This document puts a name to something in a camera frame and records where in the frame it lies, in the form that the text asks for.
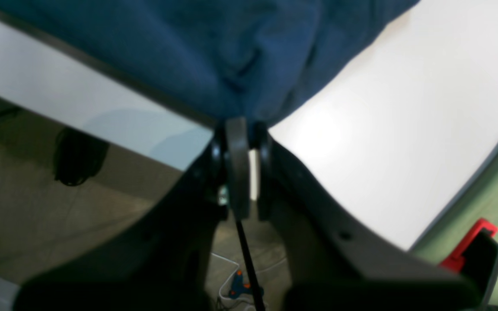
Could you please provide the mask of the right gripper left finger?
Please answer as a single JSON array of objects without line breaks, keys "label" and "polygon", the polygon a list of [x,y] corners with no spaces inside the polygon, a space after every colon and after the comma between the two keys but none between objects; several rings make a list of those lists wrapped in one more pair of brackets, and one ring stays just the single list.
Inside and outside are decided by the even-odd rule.
[{"label": "right gripper left finger", "polygon": [[245,118],[226,120],[174,187],[130,228],[26,282],[16,311],[210,311],[217,225],[249,216]]}]

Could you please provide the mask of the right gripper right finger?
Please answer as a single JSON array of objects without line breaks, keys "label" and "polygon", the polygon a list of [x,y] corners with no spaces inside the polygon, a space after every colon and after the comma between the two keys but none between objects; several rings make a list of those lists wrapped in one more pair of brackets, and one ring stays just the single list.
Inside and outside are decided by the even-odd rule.
[{"label": "right gripper right finger", "polygon": [[424,262],[353,217],[299,159],[255,127],[259,218],[285,246],[284,311],[460,311],[482,303],[472,281]]}]

